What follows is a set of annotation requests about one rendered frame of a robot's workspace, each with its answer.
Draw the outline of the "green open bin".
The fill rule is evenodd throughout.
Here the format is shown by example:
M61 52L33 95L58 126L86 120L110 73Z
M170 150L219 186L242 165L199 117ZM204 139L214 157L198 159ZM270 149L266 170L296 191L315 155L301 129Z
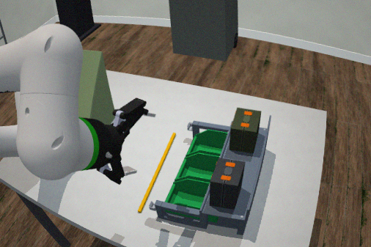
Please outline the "green open bin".
M203 153L197 153L184 158L176 176L176 181L192 179L209 183L218 158L219 156Z
M192 179L173 182L165 202L200 210L209 184L210 183ZM198 217L175 213L168 210L165 210L165 212L199 219ZM217 223L218 217L209 215L208 221Z
M220 156L227 134L217 130L205 130L194 135L187 157L197 153Z

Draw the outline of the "yellow rail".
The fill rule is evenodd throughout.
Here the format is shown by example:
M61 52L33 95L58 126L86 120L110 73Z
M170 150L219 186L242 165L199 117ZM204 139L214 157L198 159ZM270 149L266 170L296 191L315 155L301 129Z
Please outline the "yellow rail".
M164 154L163 154L163 156L162 156L162 159L161 159L160 163L158 164L158 168L156 169L155 174L154 174L154 176L153 176L153 178L152 178L152 180L151 180L151 183L150 183L150 185L149 185L149 187L148 187L148 189L147 189L147 192L146 192L146 194L144 195L144 198L143 198L143 200L142 200L142 203L140 204L140 207L139 207L139 209L138 209L138 212L139 212L139 213L141 213L142 210L143 210L143 208L144 208L144 205L145 205L145 203L146 203L146 201L147 201L147 198L148 198L148 196L150 195L150 192L151 192L151 190L152 190L152 188L153 188L153 185L154 185L154 183L155 183L155 181L156 181L156 178L157 178L157 176L158 176L158 174L159 174L159 172L160 172L160 170L161 170L161 167L163 166L163 163L164 163L164 161L165 161L165 159L166 159L166 156L167 156L167 154L168 154L168 152L169 152L169 149L170 149L170 147L171 147L171 145L172 145L172 142L173 142L174 139L175 139L175 136L176 136L176 133L173 133L173 134L172 134L172 137L171 137L170 140L169 140L169 143L168 143L168 145L167 145L167 147L166 147L166 150L165 150L165 152L164 152Z

